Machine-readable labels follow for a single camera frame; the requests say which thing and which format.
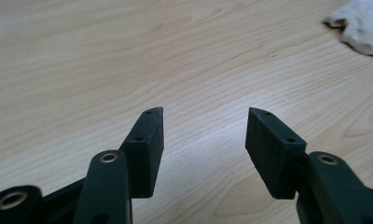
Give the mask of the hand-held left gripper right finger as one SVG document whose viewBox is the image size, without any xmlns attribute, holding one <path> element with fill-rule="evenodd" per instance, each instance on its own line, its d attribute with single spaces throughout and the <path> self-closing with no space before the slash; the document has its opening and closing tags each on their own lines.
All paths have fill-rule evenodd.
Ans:
<svg viewBox="0 0 373 224">
<path fill-rule="evenodd" d="M 245 148 L 273 198 L 295 197 L 294 171 L 305 155 L 306 145 L 273 113 L 249 108 Z"/>
</svg>

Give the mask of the white cloth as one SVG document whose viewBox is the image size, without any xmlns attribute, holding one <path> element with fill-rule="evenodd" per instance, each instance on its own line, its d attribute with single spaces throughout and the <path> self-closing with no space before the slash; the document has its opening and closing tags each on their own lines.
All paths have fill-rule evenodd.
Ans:
<svg viewBox="0 0 373 224">
<path fill-rule="evenodd" d="M 350 0 L 323 19 L 332 28 L 342 28 L 340 41 L 357 52 L 373 56 L 373 0 Z"/>
</svg>

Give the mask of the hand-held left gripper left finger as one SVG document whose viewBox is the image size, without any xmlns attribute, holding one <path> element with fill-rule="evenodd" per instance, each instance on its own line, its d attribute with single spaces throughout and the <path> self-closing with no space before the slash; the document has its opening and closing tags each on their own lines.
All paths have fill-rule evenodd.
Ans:
<svg viewBox="0 0 373 224">
<path fill-rule="evenodd" d="M 164 149 L 163 108 L 144 111 L 119 149 L 127 157 L 132 198 L 152 197 Z"/>
</svg>

